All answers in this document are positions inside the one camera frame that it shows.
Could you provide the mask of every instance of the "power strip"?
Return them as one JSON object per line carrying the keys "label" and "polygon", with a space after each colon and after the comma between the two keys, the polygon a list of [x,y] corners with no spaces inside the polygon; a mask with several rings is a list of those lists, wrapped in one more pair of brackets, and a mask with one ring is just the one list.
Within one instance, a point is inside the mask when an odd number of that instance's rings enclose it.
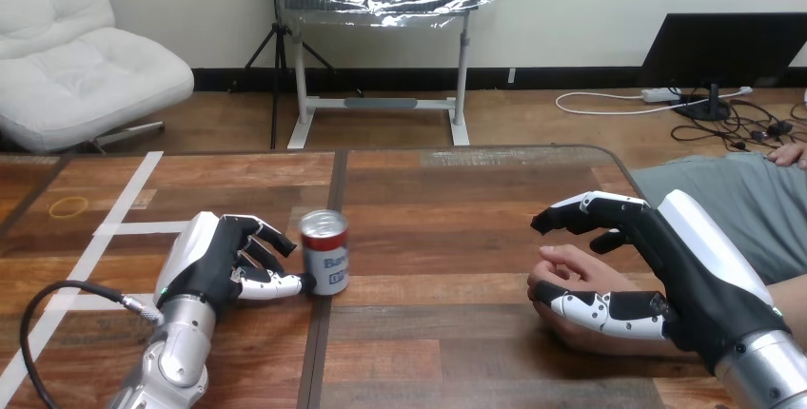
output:
{"label": "power strip", "polygon": [[671,88],[646,88],[641,92],[641,99],[645,103],[673,102],[680,98],[680,89]]}

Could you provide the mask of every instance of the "robotic hand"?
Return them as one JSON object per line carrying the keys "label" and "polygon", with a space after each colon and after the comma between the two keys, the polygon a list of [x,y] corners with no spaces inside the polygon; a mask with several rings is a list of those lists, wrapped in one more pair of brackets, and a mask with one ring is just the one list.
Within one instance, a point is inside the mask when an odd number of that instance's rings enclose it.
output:
{"label": "robotic hand", "polygon": [[109,408],[190,407],[207,389],[205,361],[225,309],[236,300],[272,300],[314,287],[310,274],[287,275],[255,236],[284,257],[296,247],[254,216],[202,212],[188,224],[157,280],[154,304],[160,313],[152,316],[157,329]]}
{"label": "robotic hand", "polygon": [[807,359],[762,280],[700,205],[681,191],[658,209],[636,198],[587,192],[533,219],[541,234],[610,231],[604,254],[631,243],[663,282],[659,292],[575,292],[539,282],[533,300],[603,334],[672,340],[697,352],[743,408],[807,408]]}

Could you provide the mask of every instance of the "white cable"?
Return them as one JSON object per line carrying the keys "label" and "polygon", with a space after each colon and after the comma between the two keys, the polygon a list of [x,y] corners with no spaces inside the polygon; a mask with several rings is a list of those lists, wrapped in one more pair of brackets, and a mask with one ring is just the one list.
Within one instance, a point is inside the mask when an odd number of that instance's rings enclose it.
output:
{"label": "white cable", "polygon": [[[738,95],[746,95],[752,92],[751,88],[743,87],[740,88],[739,91],[735,93],[728,93],[725,95],[720,95],[719,98],[730,98],[736,97]],[[592,115],[592,116],[632,116],[636,114],[650,114],[651,112],[659,112],[659,111],[666,111],[667,109],[675,109],[677,107],[689,107],[691,105],[697,105],[699,103],[706,103],[709,99],[698,100],[692,103],[682,103],[680,105],[672,105],[671,107],[654,107],[653,109],[643,109],[641,111],[580,111],[577,109],[569,109],[567,107],[563,107],[561,105],[561,99],[566,97],[571,97],[573,95],[589,95],[594,97],[605,97],[605,98],[618,98],[620,100],[641,100],[641,95],[636,96],[623,96],[623,95],[609,95],[607,93],[594,93],[594,92],[569,92],[564,93],[560,97],[555,99],[555,106],[559,107],[560,109],[570,112],[572,114],[585,114],[585,115]]]}

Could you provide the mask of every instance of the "tripod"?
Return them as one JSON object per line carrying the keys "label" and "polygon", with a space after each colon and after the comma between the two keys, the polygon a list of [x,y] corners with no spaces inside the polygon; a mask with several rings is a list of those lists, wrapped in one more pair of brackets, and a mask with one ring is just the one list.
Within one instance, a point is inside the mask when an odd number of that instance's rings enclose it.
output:
{"label": "tripod", "polygon": [[[288,66],[285,62],[285,42],[284,37],[286,35],[294,36],[294,33],[291,32],[291,29],[283,23],[283,19],[281,18],[280,10],[278,9],[278,0],[272,0],[274,3],[275,8],[275,22],[272,24],[272,30],[269,31],[269,35],[266,36],[264,42],[258,47],[258,50],[252,54],[252,58],[249,59],[249,62],[246,63],[245,70],[249,70],[252,68],[252,64],[255,63],[255,59],[258,58],[258,55],[264,50],[269,41],[271,41],[272,37],[275,36],[275,68],[272,70],[272,134],[271,134],[271,148],[274,149],[277,145],[277,106],[278,106],[278,99],[280,95],[280,79],[281,77],[285,77],[288,74]],[[328,63],[328,61],[320,55],[319,52],[314,50],[311,46],[308,45],[305,41],[302,41],[303,48],[307,50],[311,55],[314,56],[331,74],[336,74],[336,69]],[[364,97],[364,92],[360,88],[354,88],[356,93],[360,97]]]}

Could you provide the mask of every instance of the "chair cushion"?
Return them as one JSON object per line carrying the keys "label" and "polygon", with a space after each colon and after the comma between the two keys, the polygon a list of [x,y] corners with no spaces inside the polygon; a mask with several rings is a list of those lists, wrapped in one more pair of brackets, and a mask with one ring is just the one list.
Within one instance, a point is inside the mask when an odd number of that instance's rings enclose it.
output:
{"label": "chair cushion", "polygon": [[0,59],[51,49],[114,25],[109,0],[0,0]]}
{"label": "chair cushion", "polygon": [[0,132],[32,151],[73,146],[185,100],[193,75],[159,44],[98,29],[0,60]]}

